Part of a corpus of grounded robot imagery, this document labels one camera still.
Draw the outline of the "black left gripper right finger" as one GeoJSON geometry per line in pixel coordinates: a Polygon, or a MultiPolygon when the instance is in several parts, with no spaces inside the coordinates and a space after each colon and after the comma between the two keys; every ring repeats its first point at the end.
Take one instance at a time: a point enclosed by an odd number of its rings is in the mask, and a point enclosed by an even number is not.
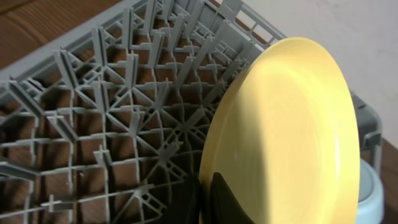
{"type": "Polygon", "coordinates": [[[254,224],[219,172],[213,174],[211,181],[210,212],[215,224],[254,224]]]}

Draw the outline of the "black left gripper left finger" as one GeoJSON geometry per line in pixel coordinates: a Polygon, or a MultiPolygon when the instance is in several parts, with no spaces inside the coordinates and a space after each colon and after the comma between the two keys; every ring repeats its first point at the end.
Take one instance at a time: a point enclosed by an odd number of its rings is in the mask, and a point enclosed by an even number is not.
{"type": "Polygon", "coordinates": [[[195,174],[189,175],[172,203],[161,216],[161,223],[199,224],[201,209],[201,185],[195,174]]]}

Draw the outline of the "yellow plate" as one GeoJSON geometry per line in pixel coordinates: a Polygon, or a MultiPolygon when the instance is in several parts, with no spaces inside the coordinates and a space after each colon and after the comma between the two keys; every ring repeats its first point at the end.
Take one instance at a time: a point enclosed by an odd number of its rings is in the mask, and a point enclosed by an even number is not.
{"type": "Polygon", "coordinates": [[[345,78],[326,49],[289,37],[234,79],[201,157],[206,197],[215,173],[254,223],[356,221],[356,115],[345,78]]]}

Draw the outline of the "light blue bowl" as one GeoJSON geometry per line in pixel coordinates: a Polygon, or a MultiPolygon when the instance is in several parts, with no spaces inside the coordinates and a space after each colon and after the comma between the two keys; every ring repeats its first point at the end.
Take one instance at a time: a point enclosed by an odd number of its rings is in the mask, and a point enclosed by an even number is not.
{"type": "Polygon", "coordinates": [[[356,224],[381,224],[384,218],[384,190],[376,171],[360,160],[360,185],[356,224]]]}

